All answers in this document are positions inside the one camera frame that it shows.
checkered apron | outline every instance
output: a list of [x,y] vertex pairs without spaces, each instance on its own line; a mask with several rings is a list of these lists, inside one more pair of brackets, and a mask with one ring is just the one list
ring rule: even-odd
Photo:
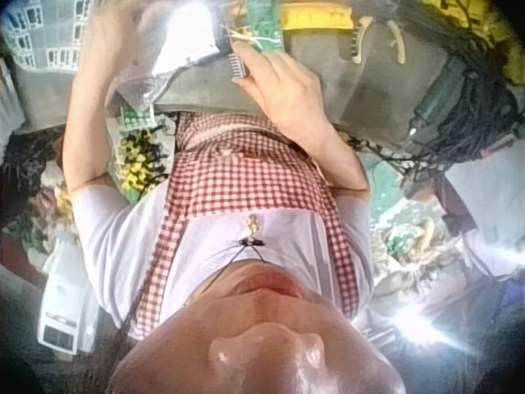
[[221,213],[293,208],[318,213],[335,265],[343,313],[352,318],[358,289],[349,246],[330,188],[302,149],[263,116],[183,113],[162,226],[135,320],[135,337],[160,323],[171,264],[186,223]]

lips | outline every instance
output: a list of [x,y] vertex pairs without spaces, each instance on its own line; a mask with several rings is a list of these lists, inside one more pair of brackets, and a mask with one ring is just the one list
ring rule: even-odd
[[229,296],[240,296],[263,289],[301,300],[305,298],[302,287],[294,279],[276,272],[258,273],[243,279],[237,283]]

shirt sleeve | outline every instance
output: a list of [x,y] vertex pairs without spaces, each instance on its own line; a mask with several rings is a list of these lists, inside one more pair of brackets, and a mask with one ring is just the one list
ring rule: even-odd
[[110,186],[89,186],[72,201],[89,280],[118,327],[145,279],[166,192],[165,182],[130,204]]
[[336,197],[336,203],[354,262],[361,310],[372,298],[374,289],[370,207],[362,200],[350,196]]

bundle of cables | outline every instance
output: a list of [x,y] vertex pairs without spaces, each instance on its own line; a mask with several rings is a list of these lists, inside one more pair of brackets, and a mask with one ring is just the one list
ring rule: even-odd
[[418,146],[417,154],[387,154],[367,146],[415,181],[439,176],[456,163],[481,157],[504,135],[523,129],[514,95],[497,71],[497,57],[471,30],[452,26],[419,2],[404,0],[397,9],[405,29],[444,48],[466,65],[459,100],[437,126],[437,137]]

person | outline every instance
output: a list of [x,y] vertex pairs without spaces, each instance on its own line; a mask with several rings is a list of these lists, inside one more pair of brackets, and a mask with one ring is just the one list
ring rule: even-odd
[[183,113],[166,183],[129,204],[110,182],[104,103],[154,19],[144,4],[93,17],[63,151],[89,280],[139,340],[109,390],[404,392],[350,323],[372,292],[368,180],[291,56],[236,44],[264,116]]

